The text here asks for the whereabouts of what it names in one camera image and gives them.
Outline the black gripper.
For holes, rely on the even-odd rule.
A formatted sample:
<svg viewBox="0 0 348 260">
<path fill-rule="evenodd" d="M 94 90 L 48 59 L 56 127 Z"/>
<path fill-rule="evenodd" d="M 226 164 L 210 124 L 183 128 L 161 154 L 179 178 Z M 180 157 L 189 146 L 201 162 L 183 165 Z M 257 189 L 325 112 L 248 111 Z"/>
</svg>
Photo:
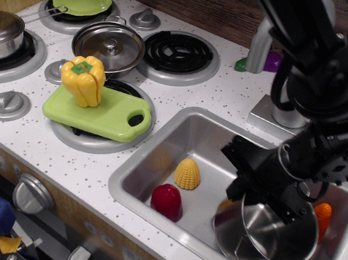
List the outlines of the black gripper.
<svg viewBox="0 0 348 260">
<path fill-rule="evenodd" d="M 221 149 L 237 170 L 237 178 L 226 189 L 227 199 L 238 201 L 247 195 L 250 205 L 267 204 L 285 224 L 302 218 L 305 206 L 297 191 L 289 188 L 315 177 L 320 152 L 313 141 L 302 133 L 264 149 L 235 135 Z"/>
</svg>

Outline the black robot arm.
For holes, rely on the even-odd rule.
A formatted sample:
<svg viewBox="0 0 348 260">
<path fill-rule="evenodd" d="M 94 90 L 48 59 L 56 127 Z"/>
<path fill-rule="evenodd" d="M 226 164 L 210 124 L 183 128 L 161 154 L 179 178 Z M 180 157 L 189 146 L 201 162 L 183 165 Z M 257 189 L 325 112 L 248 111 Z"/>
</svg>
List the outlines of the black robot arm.
<svg viewBox="0 0 348 260">
<path fill-rule="evenodd" d="M 348 37 L 334 30 L 332 0 L 258 0 L 284 58 L 271 87 L 280 110 L 297 111 L 309 123 L 276 149 L 261 149 L 236 136 L 223 154 L 237 178 L 226 190 L 266 203 L 286 224 L 301 218 L 307 198 L 301 183 L 348 182 Z"/>
</svg>

